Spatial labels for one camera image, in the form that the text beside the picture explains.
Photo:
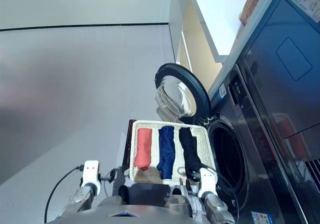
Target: gray wall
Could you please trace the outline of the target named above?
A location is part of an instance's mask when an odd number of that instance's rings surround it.
[[[0,0],[0,29],[167,23],[169,6],[170,0]]]
[[[159,119],[154,76],[174,61],[169,27],[5,31],[0,48],[0,222],[41,223],[66,172],[99,160],[106,174],[122,163],[129,119]],[[61,183],[49,220],[80,177]]]

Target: woven basket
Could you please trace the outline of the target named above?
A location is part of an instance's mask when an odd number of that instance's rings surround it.
[[[160,172],[157,169],[159,163],[159,129],[163,126],[173,126],[173,140],[175,146],[175,160],[173,163],[172,179],[160,178]],[[197,154],[201,162],[209,167],[216,169],[214,158],[208,138],[207,130],[198,125],[187,125],[165,121],[149,121],[138,120],[133,123],[132,126],[132,138],[131,138],[131,153],[130,153],[130,179],[136,183],[155,183],[166,185],[185,185],[186,173],[185,173],[185,159],[184,150],[179,141],[179,129],[190,128],[191,134],[196,137],[197,141]],[[137,154],[137,133],[139,128],[152,129],[152,144],[151,144],[151,164],[148,170],[142,171],[134,166],[134,160]]]
[[[251,17],[258,2],[259,0],[246,0],[243,10],[239,16],[239,19],[244,26],[247,24],[248,19]]]

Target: blue towel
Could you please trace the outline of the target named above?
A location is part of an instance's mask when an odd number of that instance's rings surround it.
[[[156,166],[161,172],[161,179],[171,179],[176,157],[174,143],[174,127],[165,125],[159,129],[159,164]]]

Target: black cable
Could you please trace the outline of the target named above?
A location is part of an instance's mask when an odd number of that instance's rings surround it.
[[[50,193],[50,196],[48,198],[48,200],[46,201],[46,205],[45,205],[45,210],[44,210],[44,223],[47,223],[47,214],[48,214],[48,207],[49,207],[49,203],[50,203],[50,200],[56,190],[56,188],[58,187],[58,185],[63,181],[63,179],[65,179],[70,173],[72,173],[73,171],[75,170],[81,170],[83,171],[83,165],[81,166],[77,166],[75,168],[73,168],[71,171],[69,171],[67,174],[65,174],[58,182],[57,184],[55,184],[54,188],[52,189],[51,193]]]
[[[236,220],[235,220],[235,224],[238,223],[239,220],[239,202],[238,202],[238,197],[236,195],[235,190],[233,189],[232,185],[230,184],[230,182],[219,172],[217,172],[217,170],[211,168],[208,166],[209,169],[211,169],[212,171],[214,171],[232,190],[232,194],[234,196],[235,202],[236,202]]]

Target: black towel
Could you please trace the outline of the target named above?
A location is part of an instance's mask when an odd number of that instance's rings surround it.
[[[159,164],[156,166],[161,172],[161,179],[171,179],[176,157],[174,143],[174,127],[165,125],[159,129]]]
[[[183,148],[184,168],[186,177],[198,181],[194,177],[200,168],[205,168],[206,165],[201,163],[197,154],[197,138],[192,136],[189,127],[182,127],[179,130],[179,140]]]

